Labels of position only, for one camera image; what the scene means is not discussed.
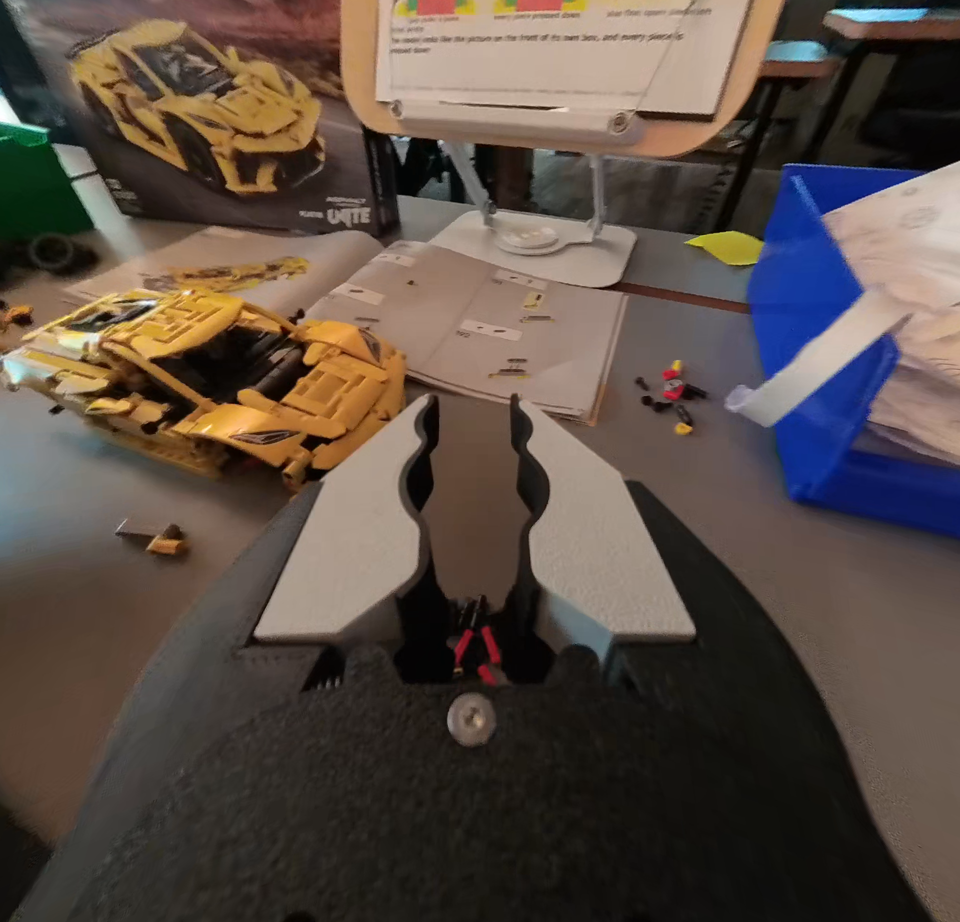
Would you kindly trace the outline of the yellow brick toy car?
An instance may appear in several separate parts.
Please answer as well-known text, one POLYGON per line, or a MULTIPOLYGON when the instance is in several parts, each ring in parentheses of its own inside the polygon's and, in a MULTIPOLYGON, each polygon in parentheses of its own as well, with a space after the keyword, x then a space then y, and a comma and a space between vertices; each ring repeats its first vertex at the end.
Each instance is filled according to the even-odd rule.
POLYGON ((22 336, 2 387, 112 442, 217 479, 239 459, 292 491, 403 411, 406 356, 369 328, 283 318, 229 293, 110 294, 22 336))

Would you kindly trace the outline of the wooden board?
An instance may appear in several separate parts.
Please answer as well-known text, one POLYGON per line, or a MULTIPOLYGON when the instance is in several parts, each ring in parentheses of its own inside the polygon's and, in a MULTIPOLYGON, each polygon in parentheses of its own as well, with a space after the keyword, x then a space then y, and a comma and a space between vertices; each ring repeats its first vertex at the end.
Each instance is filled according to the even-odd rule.
POLYGON ((390 135, 580 154, 674 158, 701 148, 745 105, 758 81, 786 0, 753 0, 721 102, 708 118, 638 110, 404 104, 378 100, 378 0, 342 0, 342 77, 350 107, 371 129, 390 135))

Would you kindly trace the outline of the toy car set box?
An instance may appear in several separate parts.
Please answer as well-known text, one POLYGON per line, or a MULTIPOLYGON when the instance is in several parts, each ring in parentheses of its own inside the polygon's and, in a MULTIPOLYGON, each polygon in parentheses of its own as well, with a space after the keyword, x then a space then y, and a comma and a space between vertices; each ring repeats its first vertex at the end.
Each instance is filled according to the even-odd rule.
POLYGON ((341 0, 2 0, 126 216, 374 237, 395 153, 350 107, 341 0))

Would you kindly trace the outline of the pile of red black pins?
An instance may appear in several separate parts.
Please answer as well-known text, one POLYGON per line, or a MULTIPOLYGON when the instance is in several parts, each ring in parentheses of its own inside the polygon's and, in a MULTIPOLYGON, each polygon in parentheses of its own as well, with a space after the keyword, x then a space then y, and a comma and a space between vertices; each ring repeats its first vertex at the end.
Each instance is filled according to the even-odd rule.
POLYGON ((507 683, 493 624, 493 610, 484 594, 451 603, 448 647, 452 652, 451 681, 477 679, 487 687, 507 683))

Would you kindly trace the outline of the blue plastic bin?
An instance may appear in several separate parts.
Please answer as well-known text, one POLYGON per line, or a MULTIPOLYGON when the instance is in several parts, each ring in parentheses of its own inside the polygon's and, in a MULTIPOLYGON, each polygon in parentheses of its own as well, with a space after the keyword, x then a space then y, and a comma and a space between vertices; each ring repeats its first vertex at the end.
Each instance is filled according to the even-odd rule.
MULTIPOLYGON (((772 377, 861 294, 822 217, 918 177, 889 168, 787 164, 763 249, 747 289, 763 375, 772 377)), ((957 538, 957 467, 863 448, 870 404, 899 352, 874 337, 773 428, 788 497, 795 503, 957 538)))

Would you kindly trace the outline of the instruction sheet with coloured blocks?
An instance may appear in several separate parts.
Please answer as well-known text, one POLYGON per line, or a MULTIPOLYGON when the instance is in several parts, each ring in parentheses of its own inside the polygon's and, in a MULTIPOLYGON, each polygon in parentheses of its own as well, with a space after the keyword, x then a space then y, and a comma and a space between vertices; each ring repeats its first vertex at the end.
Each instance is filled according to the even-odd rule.
POLYGON ((378 0, 376 95, 709 119, 753 0, 378 0))

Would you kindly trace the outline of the cluster of mixed small pins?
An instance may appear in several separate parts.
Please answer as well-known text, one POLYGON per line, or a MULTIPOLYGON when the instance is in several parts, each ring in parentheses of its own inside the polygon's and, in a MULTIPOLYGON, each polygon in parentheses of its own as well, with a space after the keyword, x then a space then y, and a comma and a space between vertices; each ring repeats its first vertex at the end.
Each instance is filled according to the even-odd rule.
POLYGON ((678 437, 690 437, 697 423, 690 405, 706 402, 711 394, 688 379, 687 367, 679 359, 662 370, 660 384, 654 385, 644 376, 635 376, 633 384, 640 391, 640 403, 655 414, 670 414, 674 418, 673 432, 678 437))

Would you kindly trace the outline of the black toy tire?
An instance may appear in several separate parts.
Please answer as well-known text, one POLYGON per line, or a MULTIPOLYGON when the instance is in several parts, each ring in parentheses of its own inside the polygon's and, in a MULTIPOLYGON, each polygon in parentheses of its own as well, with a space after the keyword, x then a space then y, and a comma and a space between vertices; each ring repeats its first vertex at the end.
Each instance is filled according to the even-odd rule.
POLYGON ((96 267, 100 256, 90 245, 60 233, 43 233, 27 244, 30 265, 57 277, 68 277, 96 267))

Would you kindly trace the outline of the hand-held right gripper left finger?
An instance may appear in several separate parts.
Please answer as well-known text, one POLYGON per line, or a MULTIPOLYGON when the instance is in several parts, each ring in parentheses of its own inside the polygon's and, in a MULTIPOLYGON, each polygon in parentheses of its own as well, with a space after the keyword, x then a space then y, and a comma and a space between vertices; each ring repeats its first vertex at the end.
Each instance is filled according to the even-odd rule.
POLYGON ((430 569, 439 399, 425 394, 318 484, 253 629, 265 644, 390 644, 400 600, 430 569))

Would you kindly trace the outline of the printed paper bag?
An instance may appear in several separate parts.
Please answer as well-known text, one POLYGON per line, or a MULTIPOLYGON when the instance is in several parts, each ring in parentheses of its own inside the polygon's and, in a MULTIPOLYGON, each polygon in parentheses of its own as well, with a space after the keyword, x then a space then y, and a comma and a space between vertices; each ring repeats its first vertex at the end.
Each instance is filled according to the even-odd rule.
POLYGON ((929 460, 959 464, 959 163, 828 212, 825 228, 865 291, 906 305, 898 362, 868 428, 929 460))

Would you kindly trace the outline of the background table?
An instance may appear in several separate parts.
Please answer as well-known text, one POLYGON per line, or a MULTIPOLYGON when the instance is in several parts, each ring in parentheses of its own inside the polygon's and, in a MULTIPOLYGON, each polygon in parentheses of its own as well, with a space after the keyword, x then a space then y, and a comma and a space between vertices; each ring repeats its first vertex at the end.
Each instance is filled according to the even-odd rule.
POLYGON ((842 63, 801 154, 816 164, 836 124, 858 73, 870 54, 914 54, 923 47, 958 49, 956 8, 835 8, 822 17, 822 28, 846 44, 842 63))

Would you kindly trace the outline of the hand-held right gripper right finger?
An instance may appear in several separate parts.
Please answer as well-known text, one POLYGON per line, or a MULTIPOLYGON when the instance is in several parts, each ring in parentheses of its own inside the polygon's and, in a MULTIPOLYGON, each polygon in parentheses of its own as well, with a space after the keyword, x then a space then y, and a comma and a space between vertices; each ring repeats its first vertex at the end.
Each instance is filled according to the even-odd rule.
POLYGON ((693 642, 693 618, 623 475, 519 396, 510 442, 528 512, 510 640, 546 656, 582 647, 602 665, 623 644, 693 642))

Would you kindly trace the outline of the green plastic bin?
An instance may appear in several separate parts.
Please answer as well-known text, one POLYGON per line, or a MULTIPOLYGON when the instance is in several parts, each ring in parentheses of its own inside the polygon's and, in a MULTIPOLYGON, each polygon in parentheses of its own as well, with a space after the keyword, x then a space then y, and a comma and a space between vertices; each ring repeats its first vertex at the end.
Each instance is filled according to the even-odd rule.
POLYGON ((1 124, 1 240, 92 230, 90 214, 45 129, 1 124))

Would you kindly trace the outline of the yellow paper scrap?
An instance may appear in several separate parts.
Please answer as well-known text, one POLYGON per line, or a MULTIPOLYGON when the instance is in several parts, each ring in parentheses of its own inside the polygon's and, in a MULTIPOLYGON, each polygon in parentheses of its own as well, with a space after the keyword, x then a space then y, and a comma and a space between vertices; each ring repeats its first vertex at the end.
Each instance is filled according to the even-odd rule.
POLYGON ((763 241, 738 231, 709 232, 691 237, 685 245, 698 249, 729 268, 755 266, 763 250, 763 241))

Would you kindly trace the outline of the grey desk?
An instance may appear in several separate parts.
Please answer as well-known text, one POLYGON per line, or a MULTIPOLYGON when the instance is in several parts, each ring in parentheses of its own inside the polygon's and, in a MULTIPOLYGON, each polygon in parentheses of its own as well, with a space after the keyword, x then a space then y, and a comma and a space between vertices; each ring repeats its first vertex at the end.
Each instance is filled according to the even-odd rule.
MULTIPOLYGON (((760 380, 749 273, 636 230, 598 422, 570 432, 641 481, 775 619, 833 715, 870 808, 938 920, 958 920, 958 541, 793 503, 768 434, 721 398, 760 380), (680 360, 697 427, 641 404, 680 360)), ((287 502, 271 472, 179 473, 33 394, 2 392, 2 803, 49 842, 174 622, 287 502), (177 524, 188 550, 114 535, 177 524)))

